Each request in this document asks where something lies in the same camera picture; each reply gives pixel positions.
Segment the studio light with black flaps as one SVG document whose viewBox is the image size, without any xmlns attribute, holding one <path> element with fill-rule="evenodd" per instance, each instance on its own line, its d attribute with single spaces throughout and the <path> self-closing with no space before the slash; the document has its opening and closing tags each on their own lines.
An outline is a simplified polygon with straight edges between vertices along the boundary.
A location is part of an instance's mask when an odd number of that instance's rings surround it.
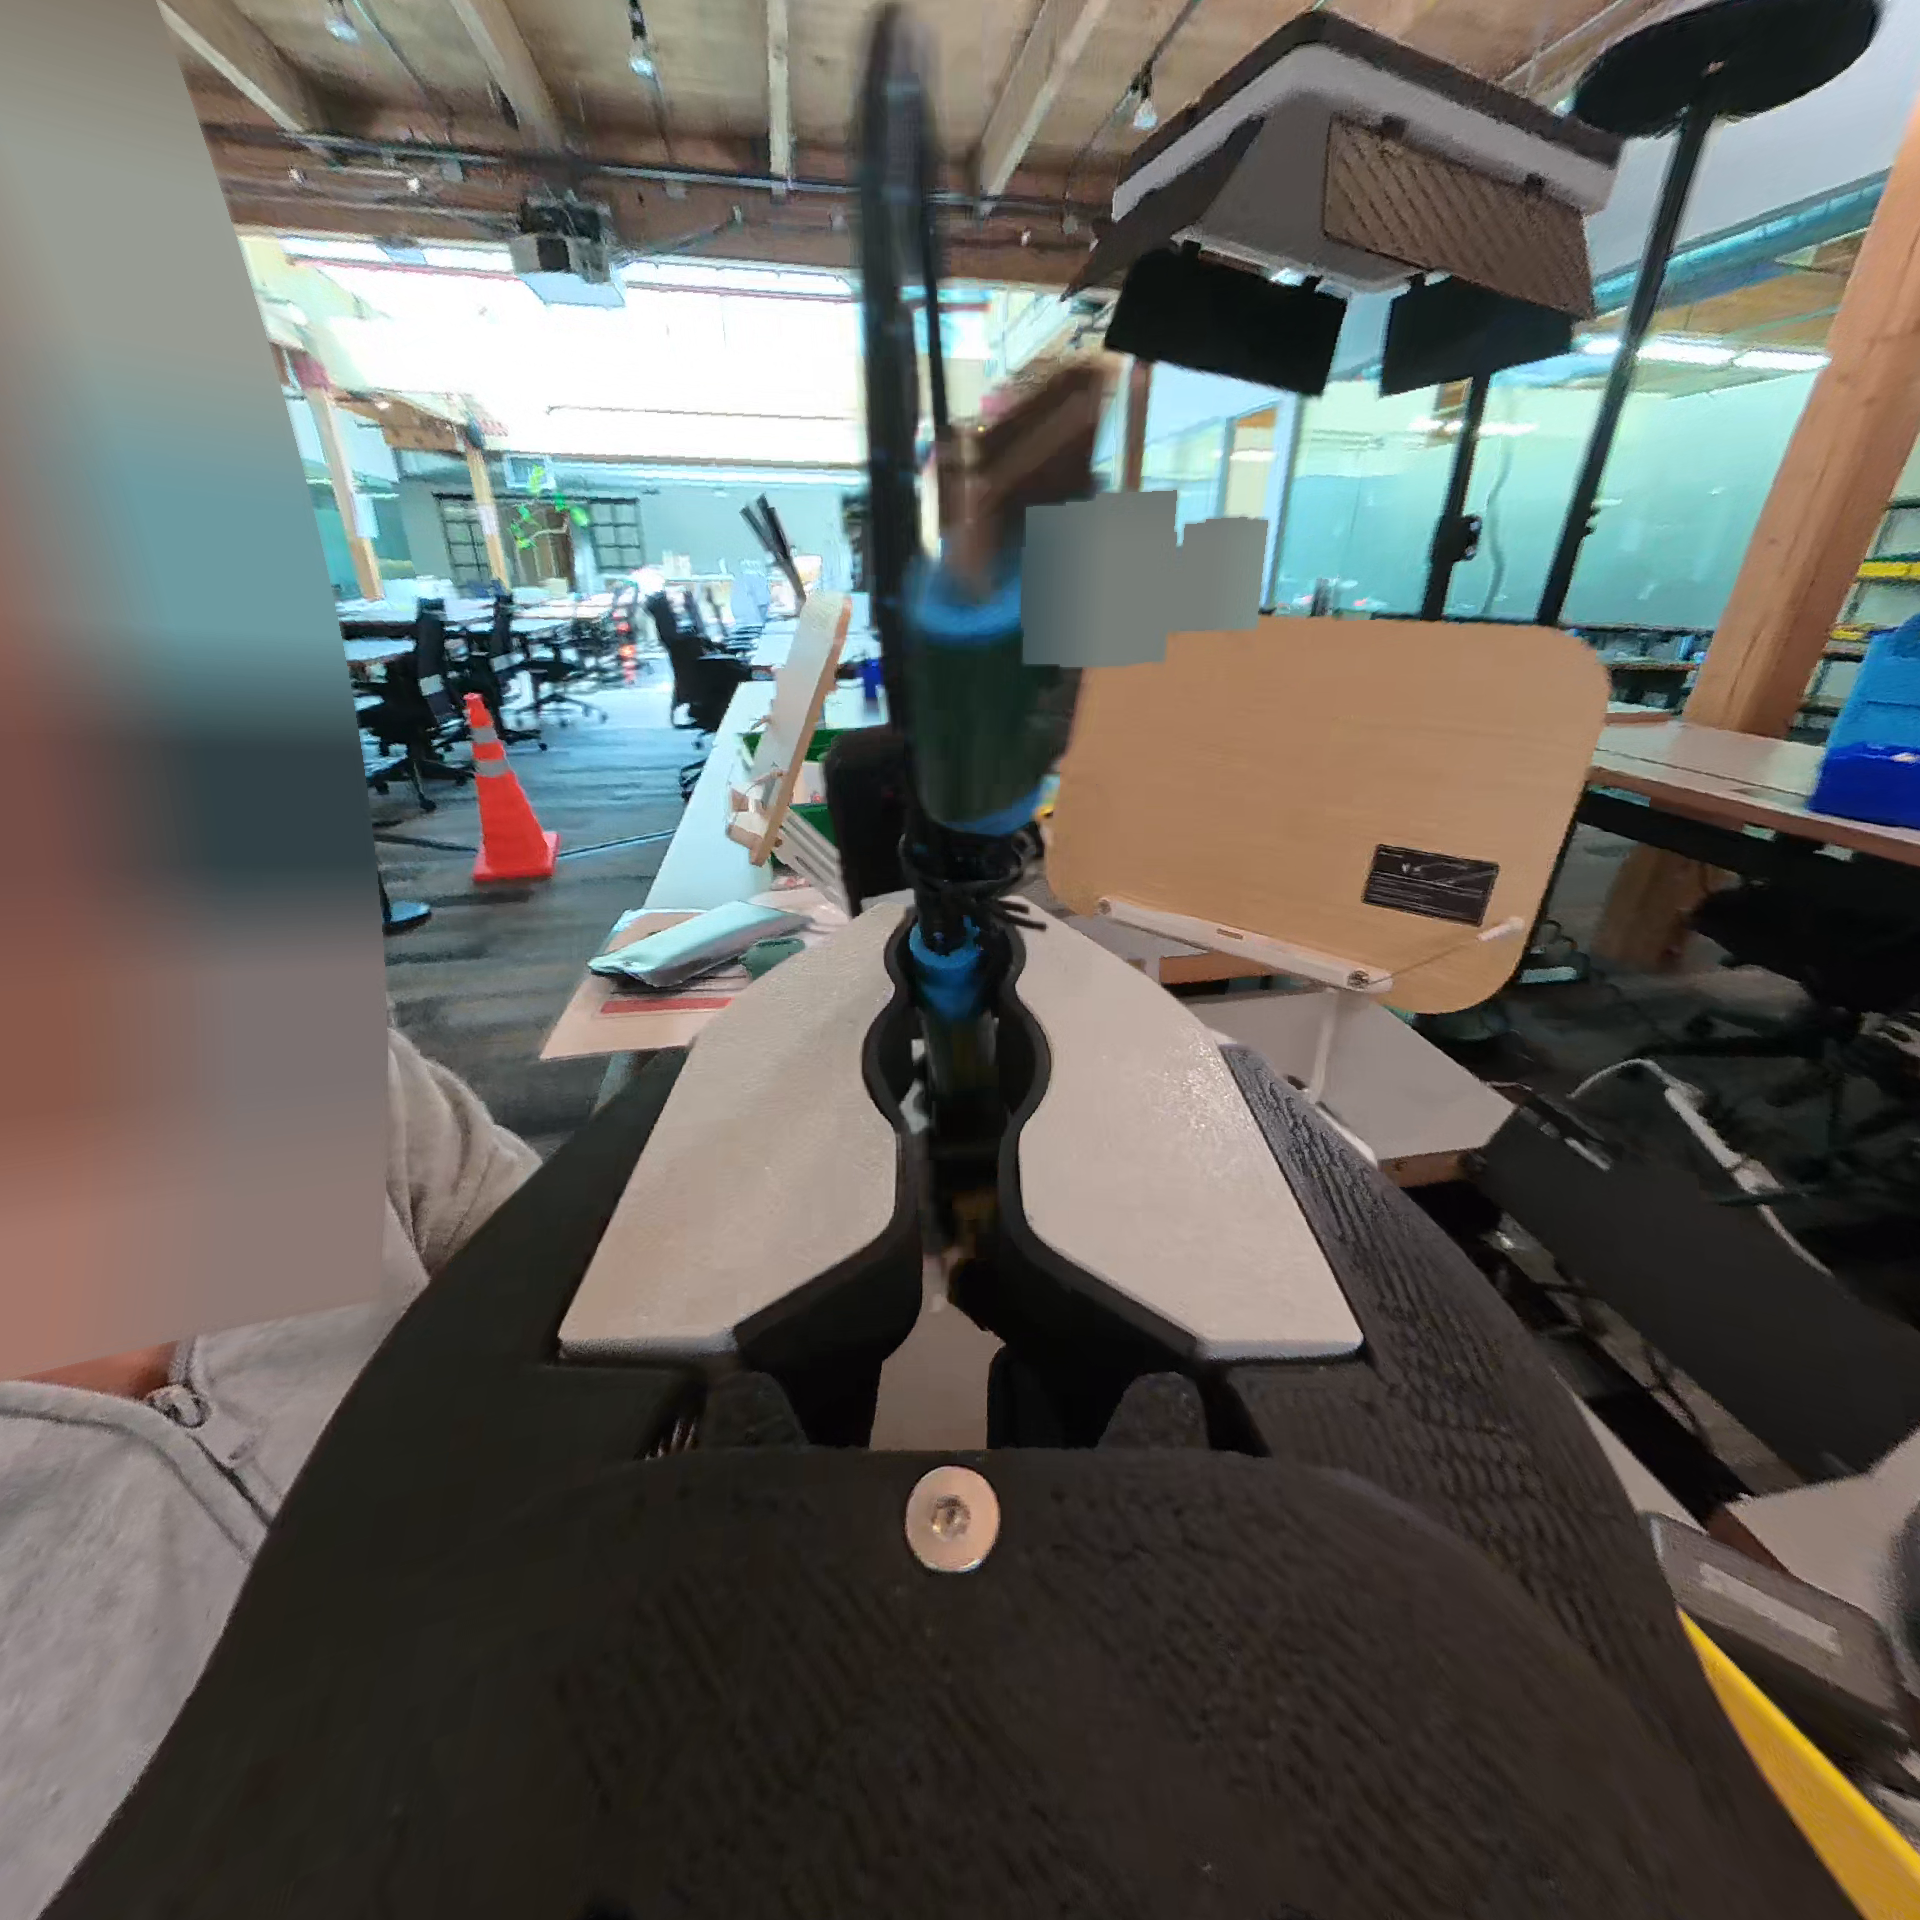
<svg viewBox="0 0 1920 1920">
<path fill-rule="evenodd" d="M 1594 316 L 1587 222 L 1620 134 L 1345 15 L 1286 23 L 1133 155 L 1067 289 L 1107 347 L 1319 395 L 1386 296 L 1378 391 L 1495 376 Z"/>
</svg>

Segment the small wooden board stand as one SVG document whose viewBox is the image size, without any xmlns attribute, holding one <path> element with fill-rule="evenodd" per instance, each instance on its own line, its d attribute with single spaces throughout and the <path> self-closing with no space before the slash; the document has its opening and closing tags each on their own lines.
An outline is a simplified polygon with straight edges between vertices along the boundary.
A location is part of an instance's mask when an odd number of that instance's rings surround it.
<svg viewBox="0 0 1920 1920">
<path fill-rule="evenodd" d="M 846 591 L 815 591 L 806 598 L 773 679 L 758 745 L 726 781 L 726 839 L 740 845 L 756 868 L 774 859 L 809 741 L 846 649 L 850 617 L 853 597 Z"/>
</svg>

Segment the wooden support post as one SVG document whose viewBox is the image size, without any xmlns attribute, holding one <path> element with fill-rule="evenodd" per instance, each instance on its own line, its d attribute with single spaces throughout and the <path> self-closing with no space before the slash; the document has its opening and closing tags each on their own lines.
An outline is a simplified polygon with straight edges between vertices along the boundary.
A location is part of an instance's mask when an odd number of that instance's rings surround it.
<svg viewBox="0 0 1920 1920">
<path fill-rule="evenodd" d="M 1670 743 L 1758 772 L 1785 739 L 1918 432 L 1918 118 Z"/>
</svg>

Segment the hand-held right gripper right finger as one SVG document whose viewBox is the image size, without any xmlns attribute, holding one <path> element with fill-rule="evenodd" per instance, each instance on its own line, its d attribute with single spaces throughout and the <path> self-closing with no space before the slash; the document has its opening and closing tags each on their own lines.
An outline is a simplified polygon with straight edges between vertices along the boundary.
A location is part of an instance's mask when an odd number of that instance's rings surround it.
<svg viewBox="0 0 1920 1920">
<path fill-rule="evenodd" d="M 1355 1355 L 1355 1309 L 1213 1033 L 1063 921 L 1010 939 L 982 1323 L 1067 1363 Z"/>
</svg>

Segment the wooden board with black label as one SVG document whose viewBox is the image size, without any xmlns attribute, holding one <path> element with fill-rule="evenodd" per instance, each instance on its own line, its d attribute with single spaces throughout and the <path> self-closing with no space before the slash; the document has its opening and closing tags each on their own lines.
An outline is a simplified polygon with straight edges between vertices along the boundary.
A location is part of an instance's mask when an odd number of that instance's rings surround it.
<svg viewBox="0 0 1920 1920">
<path fill-rule="evenodd" d="M 1583 639 L 1535 625 L 1173 633 L 1084 675 L 1047 883 L 1082 916 L 1135 905 L 1467 1009 L 1519 968 L 1610 696 Z"/>
</svg>

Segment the orange traffic cone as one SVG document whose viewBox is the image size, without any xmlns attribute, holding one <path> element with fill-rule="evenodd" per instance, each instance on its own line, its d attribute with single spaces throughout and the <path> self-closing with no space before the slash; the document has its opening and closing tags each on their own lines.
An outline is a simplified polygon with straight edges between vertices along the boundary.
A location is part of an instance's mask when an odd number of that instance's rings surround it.
<svg viewBox="0 0 1920 1920">
<path fill-rule="evenodd" d="M 474 883 L 550 879 L 559 861 L 559 837 L 540 824 L 510 765 L 494 713 L 478 693 L 463 694 L 463 720 L 483 835 L 471 867 Z"/>
</svg>

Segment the blue plastic bin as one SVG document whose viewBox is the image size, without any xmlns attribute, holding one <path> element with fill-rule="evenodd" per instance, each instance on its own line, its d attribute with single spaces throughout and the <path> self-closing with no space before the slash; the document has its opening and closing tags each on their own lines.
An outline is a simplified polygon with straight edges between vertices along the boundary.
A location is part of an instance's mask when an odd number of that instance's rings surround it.
<svg viewBox="0 0 1920 1920">
<path fill-rule="evenodd" d="M 1858 824 L 1918 830 L 1918 615 L 1865 649 L 1830 725 L 1809 808 Z"/>
</svg>

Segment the ceiling projector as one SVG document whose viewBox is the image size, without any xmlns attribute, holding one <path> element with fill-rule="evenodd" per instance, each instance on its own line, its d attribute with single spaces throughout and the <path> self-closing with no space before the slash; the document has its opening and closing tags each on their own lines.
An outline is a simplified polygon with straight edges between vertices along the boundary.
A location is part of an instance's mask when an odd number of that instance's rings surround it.
<svg viewBox="0 0 1920 1920">
<path fill-rule="evenodd" d="M 547 303 L 620 305 L 615 238 L 609 203 L 526 197 L 507 241 L 513 271 Z"/>
</svg>

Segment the black office chair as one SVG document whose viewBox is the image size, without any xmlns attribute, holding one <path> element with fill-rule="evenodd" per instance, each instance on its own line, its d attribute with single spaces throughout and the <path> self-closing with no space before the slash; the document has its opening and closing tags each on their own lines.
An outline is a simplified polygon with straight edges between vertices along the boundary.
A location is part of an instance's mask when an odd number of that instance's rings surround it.
<svg viewBox="0 0 1920 1920">
<path fill-rule="evenodd" d="M 418 598 L 409 617 L 350 617 L 343 647 L 363 745 L 403 757 L 420 797 L 429 781 L 468 783 L 467 720 L 445 683 L 445 597 Z"/>
</svg>

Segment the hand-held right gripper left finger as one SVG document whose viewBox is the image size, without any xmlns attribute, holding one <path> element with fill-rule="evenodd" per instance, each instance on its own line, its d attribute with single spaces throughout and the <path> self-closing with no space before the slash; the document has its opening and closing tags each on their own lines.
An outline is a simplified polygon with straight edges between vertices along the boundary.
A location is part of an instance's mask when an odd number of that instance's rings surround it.
<svg viewBox="0 0 1920 1920">
<path fill-rule="evenodd" d="M 898 1104 L 870 1063 L 897 1004 L 884 902 L 750 984 L 692 1043 L 559 1321 L 567 1360 L 743 1355 L 917 1238 Z"/>
</svg>

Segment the silver foil pouch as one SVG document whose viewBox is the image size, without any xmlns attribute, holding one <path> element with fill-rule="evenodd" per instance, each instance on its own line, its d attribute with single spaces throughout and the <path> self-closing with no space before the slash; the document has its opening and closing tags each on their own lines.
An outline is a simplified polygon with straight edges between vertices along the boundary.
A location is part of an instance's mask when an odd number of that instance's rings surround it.
<svg viewBox="0 0 1920 1920">
<path fill-rule="evenodd" d="M 812 916 L 765 902 L 732 901 L 691 918 L 677 918 L 636 941 L 588 961 L 591 975 L 645 992 L 677 992 L 692 981 L 732 966 L 767 939 L 795 939 Z"/>
</svg>

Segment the black light stand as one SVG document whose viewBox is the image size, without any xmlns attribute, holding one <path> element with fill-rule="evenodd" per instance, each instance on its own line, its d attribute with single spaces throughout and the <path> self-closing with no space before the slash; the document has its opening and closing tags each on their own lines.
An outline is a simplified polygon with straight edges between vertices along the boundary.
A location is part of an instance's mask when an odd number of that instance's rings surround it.
<svg viewBox="0 0 1920 1920">
<path fill-rule="evenodd" d="M 1597 55 L 1574 85 L 1572 115 L 1583 126 L 1622 140 L 1670 134 L 1674 145 L 1543 580 L 1538 623 L 1559 623 L 1594 529 L 1601 480 L 1710 134 L 1721 120 L 1774 112 L 1833 83 L 1879 29 L 1879 1 L 1662 5 Z"/>
</svg>

